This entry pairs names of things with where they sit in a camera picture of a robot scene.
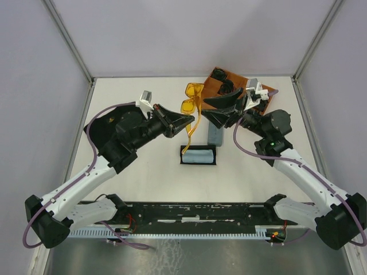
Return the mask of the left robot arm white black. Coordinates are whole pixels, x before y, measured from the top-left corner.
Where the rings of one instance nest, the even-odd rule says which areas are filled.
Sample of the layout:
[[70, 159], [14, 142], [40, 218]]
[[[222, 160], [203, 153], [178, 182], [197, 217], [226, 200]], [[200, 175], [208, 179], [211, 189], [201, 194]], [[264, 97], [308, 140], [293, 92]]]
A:
[[25, 201], [26, 220], [22, 242], [30, 230], [39, 245], [53, 248], [71, 232], [94, 223], [122, 223], [127, 216], [123, 201], [116, 195], [82, 204], [81, 200], [104, 182], [115, 177], [137, 159], [137, 150], [160, 135], [173, 138], [195, 120], [192, 115], [170, 111], [160, 104], [131, 102], [107, 107], [95, 115], [85, 129], [93, 152], [92, 161], [60, 187], [42, 197]]

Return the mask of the light blue cloth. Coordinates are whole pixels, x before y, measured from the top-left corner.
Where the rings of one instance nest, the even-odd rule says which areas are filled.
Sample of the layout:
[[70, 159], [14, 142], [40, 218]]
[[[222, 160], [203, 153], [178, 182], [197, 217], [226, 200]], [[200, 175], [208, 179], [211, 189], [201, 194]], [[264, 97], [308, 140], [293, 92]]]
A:
[[213, 163], [214, 154], [211, 150], [187, 150], [183, 156], [184, 163]]

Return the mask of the grey-blue glasses case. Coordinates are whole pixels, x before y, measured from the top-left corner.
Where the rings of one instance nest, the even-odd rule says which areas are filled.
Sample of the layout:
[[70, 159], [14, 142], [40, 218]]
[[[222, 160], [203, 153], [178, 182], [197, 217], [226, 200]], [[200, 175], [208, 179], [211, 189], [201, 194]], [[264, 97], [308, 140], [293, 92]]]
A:
[[217, 128], [213, 123], [209, 122], [208, 124], [208, 137], [207, 144], [221, 147], [224, 139], [224, 129]]

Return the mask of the black glasses case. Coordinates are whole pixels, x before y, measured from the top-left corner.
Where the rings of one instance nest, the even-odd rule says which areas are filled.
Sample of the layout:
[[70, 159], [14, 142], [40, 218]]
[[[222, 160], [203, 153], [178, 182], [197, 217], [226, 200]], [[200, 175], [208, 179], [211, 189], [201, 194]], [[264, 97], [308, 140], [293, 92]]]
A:
[[216, 146], [213, 145], [194, 145], [189, 146], [184, 152], [185, 146], [180, 148], [180, 164], [185, 165], [216, 165]]

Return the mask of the orange sunglasses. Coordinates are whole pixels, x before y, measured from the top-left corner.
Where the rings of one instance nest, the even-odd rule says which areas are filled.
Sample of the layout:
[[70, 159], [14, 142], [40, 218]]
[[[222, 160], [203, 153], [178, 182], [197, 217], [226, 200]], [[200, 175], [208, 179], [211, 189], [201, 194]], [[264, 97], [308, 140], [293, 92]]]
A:
[[188, 144], [181, 150], [184, 155], [189, 149], [192, 142], [192, 135], [198, 128], [201, 122], [201, 110], [202, 110], [202, 91], [204, 90], [204, 84], [191, 82], [188, 83], [185, 89], [185, 95], [187, 97], [181, 104], [181, 113], [184, 115], [192, 115], [195, 111], [198, 113], [197, 121], [192, 127], [191, 124], [186, 126], [186, 133], [188, 135]]

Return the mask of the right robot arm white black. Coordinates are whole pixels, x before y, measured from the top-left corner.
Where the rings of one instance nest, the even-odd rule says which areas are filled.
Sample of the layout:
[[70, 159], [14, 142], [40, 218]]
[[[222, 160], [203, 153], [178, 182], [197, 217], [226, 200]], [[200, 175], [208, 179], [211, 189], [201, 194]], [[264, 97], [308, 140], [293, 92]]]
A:
[[291, 116], [282, 109], [261, 115], [255, 106], [277, 94], [276, 90], [239, 88], [226, 95], [205, 98], [212, 109], [201, 114], [218, 129], [234, 127], [233, 142], [247, 155], [266, 161], [291, 179], [310, 199], [300, 203], [279, 194], [263, 210], [270, 224], [295, 222], [312, 231], [330, 248], [347, 243], [366, 246], [366, 199], [348, 194], [314, 170], [286, 139], [292, 131]]

